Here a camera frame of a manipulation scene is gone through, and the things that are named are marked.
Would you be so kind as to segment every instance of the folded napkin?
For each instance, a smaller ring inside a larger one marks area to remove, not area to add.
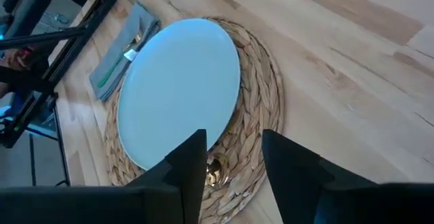
[[[142,21],[145,27],[143,35],[143,38],[145,38],[145,40],[149,40],[160,29],[157,17],[155,17],[152,13],[148,12],[146,8],[139,2],[136,2],[121,32],[112,42],[106,55],[100,61],[100,64],[95,68],[92,74],[90,74],[90,83],[92,85],[92,88],[94,89],[94,93],[97,99],[106,101],[115,91],[117,85],[123,77],[123,74],[127,71],[131,61],[129,61],[125,57],[122,57],[107,82],[101,88],[98,87],[101,79],[104,79],[112,66],[118,61],[118,57],[123,52],[123,49],[137,35],[139,31],[139,21]]]

